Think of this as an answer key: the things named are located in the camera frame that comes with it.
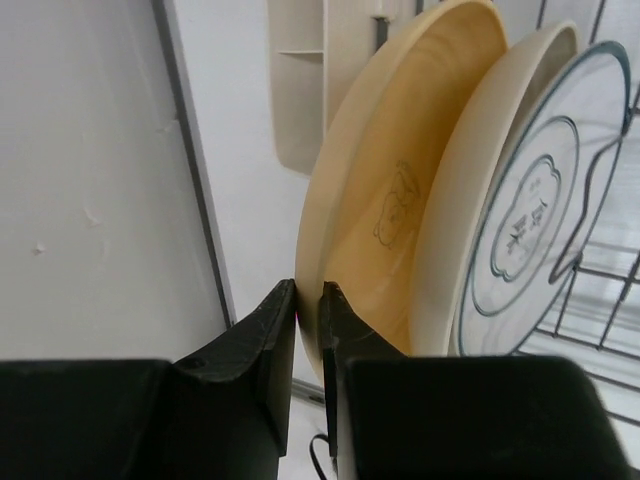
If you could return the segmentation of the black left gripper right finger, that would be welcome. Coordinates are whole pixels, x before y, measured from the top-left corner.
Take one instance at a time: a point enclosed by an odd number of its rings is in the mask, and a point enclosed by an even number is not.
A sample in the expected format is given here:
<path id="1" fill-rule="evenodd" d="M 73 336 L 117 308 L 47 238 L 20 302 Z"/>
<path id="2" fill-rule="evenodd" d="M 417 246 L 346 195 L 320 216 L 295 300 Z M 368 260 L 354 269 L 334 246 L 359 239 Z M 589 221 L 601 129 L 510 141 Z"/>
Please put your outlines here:
<path id="1" fill-rule="evenodd" d="M 328 282 L 320 341 L 341 479 L 627 479 L 586 373 L 554 356 L 408 357 Z"/>

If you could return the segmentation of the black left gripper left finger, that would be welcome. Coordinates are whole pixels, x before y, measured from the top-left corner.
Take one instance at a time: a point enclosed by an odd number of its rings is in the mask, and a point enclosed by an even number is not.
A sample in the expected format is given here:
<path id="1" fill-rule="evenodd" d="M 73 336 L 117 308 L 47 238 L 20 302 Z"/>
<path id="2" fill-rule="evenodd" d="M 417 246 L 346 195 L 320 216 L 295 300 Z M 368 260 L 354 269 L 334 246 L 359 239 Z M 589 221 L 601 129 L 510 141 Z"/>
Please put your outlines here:
<path id="1" fill-rule="evenodd" d="M 274 479 L 286 454 L 295 285 L 177 362 L 5 361 L 5 479 Z"/>

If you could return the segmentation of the yellow plate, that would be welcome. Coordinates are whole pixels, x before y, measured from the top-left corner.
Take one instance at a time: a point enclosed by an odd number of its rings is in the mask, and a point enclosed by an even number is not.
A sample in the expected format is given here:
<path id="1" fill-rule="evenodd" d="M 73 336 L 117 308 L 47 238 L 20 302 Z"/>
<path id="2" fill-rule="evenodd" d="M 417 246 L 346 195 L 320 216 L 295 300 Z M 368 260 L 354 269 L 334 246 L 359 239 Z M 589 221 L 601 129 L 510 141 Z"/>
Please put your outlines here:
<path id="1" fill-rule="evenodd" d="M 464 107 L 507 47 L 492 2 L 444 1 L 387 40 L 347 92 L 319 151 L 297 240 L 298 320 L 315 373 L 328 282 L 410 352 L 411 273 L 431 185 Z"/>

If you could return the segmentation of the cream white plate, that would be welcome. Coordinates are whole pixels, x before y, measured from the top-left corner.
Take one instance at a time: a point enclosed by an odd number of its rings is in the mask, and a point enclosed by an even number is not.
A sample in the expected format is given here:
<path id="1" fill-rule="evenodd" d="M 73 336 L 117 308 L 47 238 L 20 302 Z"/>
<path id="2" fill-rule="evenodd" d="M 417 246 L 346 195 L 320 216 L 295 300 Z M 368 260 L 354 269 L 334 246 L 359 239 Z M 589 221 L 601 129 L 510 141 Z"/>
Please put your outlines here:
<path id="1" fill-rule="evenodd" d="M 578 46 L 571 20 L 527 35 L 490 67 L 464 107 L 418 236 L 409 309 L 412 355 L 448 355 L 474 235 L 503 147 Z"/>

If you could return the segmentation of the cream plastic cutlery holder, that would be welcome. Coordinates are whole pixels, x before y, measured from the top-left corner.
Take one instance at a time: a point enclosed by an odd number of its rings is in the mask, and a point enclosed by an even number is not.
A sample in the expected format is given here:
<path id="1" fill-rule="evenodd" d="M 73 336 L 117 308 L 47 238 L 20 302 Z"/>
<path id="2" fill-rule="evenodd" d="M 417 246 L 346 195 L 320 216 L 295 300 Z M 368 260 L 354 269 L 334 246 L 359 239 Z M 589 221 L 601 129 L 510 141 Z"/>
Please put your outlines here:
<path id="1" fill-rule="evenodd" d="M 308 176 L 355 78 L 411 10 L 400 1 L 268 1 L 266 10 L 276 155 Z"/>

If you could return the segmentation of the aluminium table rail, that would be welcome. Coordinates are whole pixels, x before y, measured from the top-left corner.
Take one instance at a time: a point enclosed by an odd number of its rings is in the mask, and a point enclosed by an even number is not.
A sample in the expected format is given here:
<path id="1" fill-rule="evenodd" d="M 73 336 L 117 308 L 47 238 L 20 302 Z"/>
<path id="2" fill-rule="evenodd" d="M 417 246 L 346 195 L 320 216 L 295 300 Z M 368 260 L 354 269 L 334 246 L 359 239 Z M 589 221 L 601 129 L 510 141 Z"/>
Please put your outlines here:
<path id="1" fill-rule="evenodd" d="M 157 1 L 222 324 L 248 315 L 292 277 L 308 181 L 273 139 L 264 1 Z"/>

